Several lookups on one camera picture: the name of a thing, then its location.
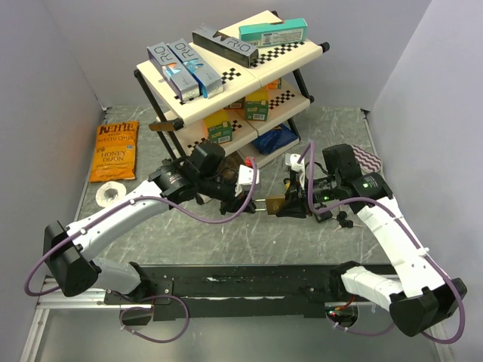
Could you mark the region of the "black round padlock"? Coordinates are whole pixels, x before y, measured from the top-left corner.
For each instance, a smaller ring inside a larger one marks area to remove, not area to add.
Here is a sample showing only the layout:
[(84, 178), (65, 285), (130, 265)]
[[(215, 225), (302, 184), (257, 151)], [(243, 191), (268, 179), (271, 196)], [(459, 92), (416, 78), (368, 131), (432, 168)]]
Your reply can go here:
[(333, 218), (333, 214), (331, 211), (326, 211), (324, 213), (314, 213), (313, 216), (317, 223), (327, 222), (328, 220)]

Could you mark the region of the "large brass padlock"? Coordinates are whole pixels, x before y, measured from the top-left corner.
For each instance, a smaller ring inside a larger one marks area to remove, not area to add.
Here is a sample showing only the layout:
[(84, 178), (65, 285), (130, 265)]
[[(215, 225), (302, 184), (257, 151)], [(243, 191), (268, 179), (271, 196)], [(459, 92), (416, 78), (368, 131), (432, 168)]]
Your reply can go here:
[(268, 196), (254, 200), (257, 212), (266, 212), (268, 215), (276, 215), (285, 204), (285, 196)]

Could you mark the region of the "yellow padlock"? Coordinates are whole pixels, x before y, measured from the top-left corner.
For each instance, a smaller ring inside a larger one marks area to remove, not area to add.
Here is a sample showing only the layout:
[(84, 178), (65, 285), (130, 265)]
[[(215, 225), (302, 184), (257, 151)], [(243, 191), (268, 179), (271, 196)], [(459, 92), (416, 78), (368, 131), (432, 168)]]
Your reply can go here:
[(292, 192), (293, 190), (292, 181), (289, 178), (284, 178), (283, 183), (284, 183), (285, 193)]

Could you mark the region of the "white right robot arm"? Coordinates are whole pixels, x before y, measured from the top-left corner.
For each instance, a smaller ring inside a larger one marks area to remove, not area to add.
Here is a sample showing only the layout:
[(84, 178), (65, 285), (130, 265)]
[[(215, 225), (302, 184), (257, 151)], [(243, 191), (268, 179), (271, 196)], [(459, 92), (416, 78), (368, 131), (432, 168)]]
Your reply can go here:
[(357, 262), (345, 262), (331, 272), (329, 289), (338, 300), (360, 296), (387, 310), (406, 336), (426, 334), (454, 313), (456, 333), (445, 344), (458, 341), (466, 325), (463, 298), (466, 285), (452, 279), (429, 255), (399, 209), (380, 174), (381, 160), (358, 146), (339, 144), (323, 150), (325, 177), (315, 179), (314, 142), (301, 154), (287, 154), (290, 172), (286, 201), (293, 201), (300, 216), (323, 215), (347, 205), (372, 232), (397, 274), (397, 280), (369, 271)]

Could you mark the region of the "black-headed key bunch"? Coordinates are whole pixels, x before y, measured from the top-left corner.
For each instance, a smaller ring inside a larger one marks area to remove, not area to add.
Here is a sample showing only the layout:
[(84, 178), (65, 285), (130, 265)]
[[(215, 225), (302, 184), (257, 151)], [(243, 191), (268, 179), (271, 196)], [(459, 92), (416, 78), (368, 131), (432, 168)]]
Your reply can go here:
[(335, 228), (335, 232), (341, 229), (352, 229), (356, 227), (356, 224), (348, 219), (348, 214), (346, 211), (341, 210), (336, 216), (335, 220), (338, 222), (338, 226)]

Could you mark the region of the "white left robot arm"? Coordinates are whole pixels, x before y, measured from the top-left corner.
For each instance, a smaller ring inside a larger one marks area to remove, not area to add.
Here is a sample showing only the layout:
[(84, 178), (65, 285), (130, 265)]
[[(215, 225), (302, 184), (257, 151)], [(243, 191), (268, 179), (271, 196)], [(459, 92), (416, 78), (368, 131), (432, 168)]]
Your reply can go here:
[(138, 264), (109, 261), (100, 253), (142, 222), (172, 209), (209, 223), (181, 206), (196, 195), (221, 201), (221, 212), (230, 214), (221, 223), (254, 212), (251, 197), (259, 183), (256, 162), (240, 166), (236, 183), (226, 184), (218, 173), (224, 158), (221, 146), (205, 141), (188, 156), (164, 160), (147, 180), (113, 205), (68, 226), (51, 223), (45, 229), (45, 263), (63, 295), (74, 297), (92, 287), (123, 294), (133, 303), (152, 295), (152, 283)]

